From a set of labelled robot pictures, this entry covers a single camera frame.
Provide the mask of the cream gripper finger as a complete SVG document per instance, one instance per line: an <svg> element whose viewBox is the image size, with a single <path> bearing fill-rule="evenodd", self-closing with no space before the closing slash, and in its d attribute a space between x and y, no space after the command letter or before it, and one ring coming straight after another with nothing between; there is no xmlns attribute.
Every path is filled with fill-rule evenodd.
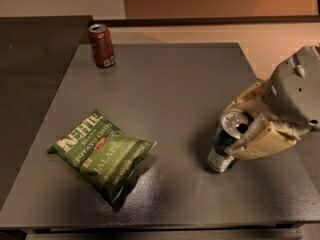
<svg viewBox="0 0 320 240"><path fill-rule="evenodd" d="M224 108L221 116L226 116L231 112L237 112L247 117L250 121L253 121L259 115L263 115L269 120L276 120L277 115L265 97L268 83L268 80L258 81L249 86Z"/></svg>
<svg viewBox="0 0 320 240"><path fill-rule="evenodd" d="M258 159L289 149L308 132L308 128L260 114L224 152L243 161Z"/></svg>

